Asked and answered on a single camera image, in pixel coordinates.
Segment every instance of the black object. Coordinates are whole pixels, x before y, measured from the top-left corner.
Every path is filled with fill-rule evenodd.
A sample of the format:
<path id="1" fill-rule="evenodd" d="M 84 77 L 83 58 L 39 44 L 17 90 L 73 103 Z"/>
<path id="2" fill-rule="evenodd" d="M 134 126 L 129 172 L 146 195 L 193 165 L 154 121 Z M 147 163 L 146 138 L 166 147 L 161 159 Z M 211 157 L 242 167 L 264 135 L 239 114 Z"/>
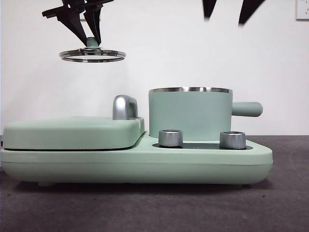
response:
<path id="1" fill-rule="evenodd" d="M 42 15 L 47 18 L 57 17 L 72 31 L 86 46 L 87 37 L 80 21 L 80 13 L 84 12 L 85 20 L 89 25 L 98 44 L 101 43 L 100 13 L 103 4 L 113 0 L 62 0 L 63 6 L 44 11 Z"/>
<path id="2" fill-rule="evenodd" d="M 204 18 L 210 18 L 217 0 L 203 0 Z"/>
<path id="3" fill-rule="evenodd" d="M 182 146 L 161 146 L 160 144 L 153 144 L 154 147 L 166 148 L 166 149 L 200 149 L 200 150 L 235 150 L 231 148 L 224 148 L 220 147 L 219 144 L 203 144 L 203 143 L 183 143 Z M 246 146 L 244 149 L 237 149 L 238 151 L 241 150 L 251 150 L 253 147 Z"/>
<path id="4" fill-rule="evenodd" d="M 265 0 L 243 0 L 239 24 L 245 24 Z"/>

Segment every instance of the mint green appliance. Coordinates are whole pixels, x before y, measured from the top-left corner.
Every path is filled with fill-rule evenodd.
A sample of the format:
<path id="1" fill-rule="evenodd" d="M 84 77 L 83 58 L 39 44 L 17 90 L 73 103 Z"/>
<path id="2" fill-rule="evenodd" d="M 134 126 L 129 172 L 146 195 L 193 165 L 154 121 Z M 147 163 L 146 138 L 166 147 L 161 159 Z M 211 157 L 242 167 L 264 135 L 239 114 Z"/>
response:
<path id="1" fill-rule="evenodd" d="M 175 109 L 178 115 L 165 111 L 164 101 L 156 99 L 152 96 L 154 91 L 150 91 L 149 134 L 145 131 L 144 119 L 138 117 L 137 101 L 119 95 L 113 102 L 112 117 L 7 124 L 3 132 L 1 166 L 11 177 L 38 182 L 41 186 L 53 183 L 252 184 L 265 179 L 272 167 L 272 151 L 246 141 L 244 133 L 225 131 L 230 130 L 232 112 L 256 116 L 262 112 L 260 104 L 232 105 L 232 95 L 216 92 L 218 88 L 201 87 L 200 92 L 197 88 L 179 89 L 181 93 L 200 93 L 206 89 L 207 93 L 218 93 L 205 94 L 202 99 L 213 102 L 211 110 L 217 116 L 224 114 L 217 118 L 224 127 L 214 127 L 210 133 L 205 125 L 212 115 L 206 114 L 198 102 L 191 101 L 191 97 L 177 100 L 166 96 L 165 102 L 196 104 L 192 118 L 203 118 L 199 121 L 200 128 L 174 128 L 175 125 L 181 127 L 185 114 L 180 115 L 178 109 Z M 227 109 L 216 107 L 223 102 Z M 163 118 L 154 122 L 163 113 L 167 118 L 173 114 L 177 124 L 165 124 Z"/>

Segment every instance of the silver knob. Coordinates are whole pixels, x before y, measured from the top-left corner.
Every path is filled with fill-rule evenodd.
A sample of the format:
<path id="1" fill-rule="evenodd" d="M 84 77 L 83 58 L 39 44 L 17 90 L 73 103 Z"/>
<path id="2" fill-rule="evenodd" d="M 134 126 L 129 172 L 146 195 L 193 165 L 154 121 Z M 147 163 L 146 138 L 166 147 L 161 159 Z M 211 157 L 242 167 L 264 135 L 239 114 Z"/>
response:
<path id="1" fill-rule="evenodd" d="M 246 134 L 238 131 L 221 132 L 220 147 L 244 149 L 246 148 Z"/>
<path id="2" fill-rule="evenodd" d="M 161 130 L 159 132 L 159 145 L 175 147 L 183 145 L 183 132 L 181 130 Z"/>

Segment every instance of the wall socket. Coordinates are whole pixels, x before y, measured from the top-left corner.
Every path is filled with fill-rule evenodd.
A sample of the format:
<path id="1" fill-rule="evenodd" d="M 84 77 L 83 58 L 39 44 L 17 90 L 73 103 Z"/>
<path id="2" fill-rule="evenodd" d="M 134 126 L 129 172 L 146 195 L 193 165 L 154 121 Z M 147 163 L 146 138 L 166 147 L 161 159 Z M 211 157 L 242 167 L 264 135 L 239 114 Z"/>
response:
<path id="1" fill-rule="evenodd" d="M 309 21 L 309 0 L 296 0 L 296 20 Z"/>

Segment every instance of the dark gray mat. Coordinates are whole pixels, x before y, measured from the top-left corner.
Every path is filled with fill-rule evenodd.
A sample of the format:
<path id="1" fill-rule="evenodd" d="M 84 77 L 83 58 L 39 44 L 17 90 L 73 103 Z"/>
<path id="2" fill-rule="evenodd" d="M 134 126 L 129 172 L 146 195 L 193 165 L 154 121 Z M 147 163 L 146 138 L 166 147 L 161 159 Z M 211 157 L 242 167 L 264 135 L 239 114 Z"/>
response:
<path id="1" fill-rule="evenodd" d="M 273 149 L 251 186 L 58 184 L 0 172 L 2 232 L 309 231 L 309 136 L 248 136 Z"/>

